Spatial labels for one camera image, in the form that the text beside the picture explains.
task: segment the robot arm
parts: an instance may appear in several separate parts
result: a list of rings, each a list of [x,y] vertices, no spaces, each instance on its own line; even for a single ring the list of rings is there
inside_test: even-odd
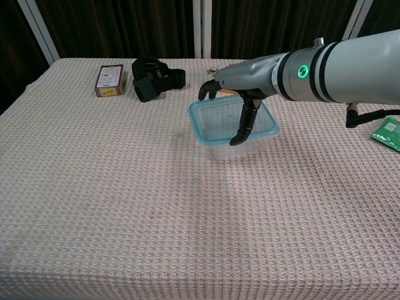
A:
[[[220,89],[244,100],[239,130],[230,145],[243,143],[253,129],[262,99],[279,94],[290,101],[347,103],[346,127],[399,114],[376,111],[358,116],[357,103],[400,104],[400,30],[233,64],[205,82],[199,100]]]

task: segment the blue container rim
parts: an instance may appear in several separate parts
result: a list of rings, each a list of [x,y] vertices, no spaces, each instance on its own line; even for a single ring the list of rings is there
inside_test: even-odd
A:
[[[233,136],[232,137],[225,137],[225,138],[222,138],[222,139],[206,139],[206,138],[204,138],[200,133],[200,130],[198,128],[198,124],[196,122],[196,118],[194,117],[194,114],[193,114],[193,108],[195,106],[197,106],[197,105],[205,105],[205,104],[210,103],[210,102],[216,102],[216,101],[224,100],[224,99],[227,99],[227,98],[241,98],[241,96],[233,95],[233,96],[217,97],[217,98],[214,98],[214,99],[207,99],[207,100],[203,100],[203,101],[196,101],[196,102],[193,102],[189,106],[188,112],[189,112],[189,117],[190,117],[190,120],[191,120],[191,123],[192,123],[192,127],[193,127],[193,130],[194,130],[194,133],[196,134],[197,140],[201,144],[203,144],[205,146],[218,146],[218,145],[223,145],[223,144],[229,144],[230,140],[233,138]],[[271,122],[272,122],[272,127],[270,129],[268,129],[268,130],[252,132],[250,134],[250,136],[248,137],[248,139],[247,139],[248,141],[253,140],[253,139],[260,139],[260,138],[265,138],[267,136],[275,135],[280,130],[280,128],[279,128],[278,124],[276,123],[275,119],[273,118],[272,114],[269,112],[267,106],[262,101],[261,101],[261,105],[260,105],[259,110],[260,109],[264,110],[265,113],[269,116],[269,118],[271,119]],[[239,120],[237,120],[237,128],[239,129]]]

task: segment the green package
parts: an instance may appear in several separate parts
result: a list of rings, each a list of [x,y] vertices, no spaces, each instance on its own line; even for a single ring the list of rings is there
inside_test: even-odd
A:
[[[387,117],[381,127],[372,133],[371,137],[400,151],[400,122],[393,117]]]

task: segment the small cardboard box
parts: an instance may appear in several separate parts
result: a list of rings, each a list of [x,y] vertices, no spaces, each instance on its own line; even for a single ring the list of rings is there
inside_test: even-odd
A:
[[[101,66],[94,90],[97,97],[119,96],[124,94],[125,84],[123,64]]]

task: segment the transparent container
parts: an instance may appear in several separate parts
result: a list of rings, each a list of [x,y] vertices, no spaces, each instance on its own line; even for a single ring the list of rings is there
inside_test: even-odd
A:
[[[230,146],[229,141],[239,129],[242,107],[243,99],[238,95],[197,101],[190,105],[193,131],[204,146],[207,157],[224,159],[259,152],[265,149],[268,138],[279,132],[278,124],[262,102],[247,141]]]

